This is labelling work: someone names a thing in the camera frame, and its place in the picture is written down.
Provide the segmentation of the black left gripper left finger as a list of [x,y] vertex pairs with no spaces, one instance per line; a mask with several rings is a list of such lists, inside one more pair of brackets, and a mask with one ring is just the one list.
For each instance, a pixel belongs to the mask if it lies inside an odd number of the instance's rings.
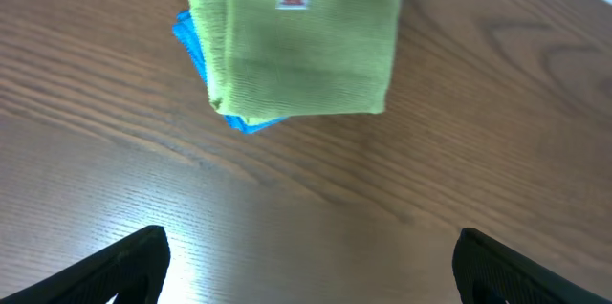
[[157,304],[170,263],[161,226],[147,226],[1,304]]

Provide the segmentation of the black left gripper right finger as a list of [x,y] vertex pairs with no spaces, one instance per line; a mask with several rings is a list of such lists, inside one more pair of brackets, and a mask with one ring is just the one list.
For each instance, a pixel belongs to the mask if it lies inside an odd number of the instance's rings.
[[461,230],[452,272],[463,304],[611,304],[475,228]]

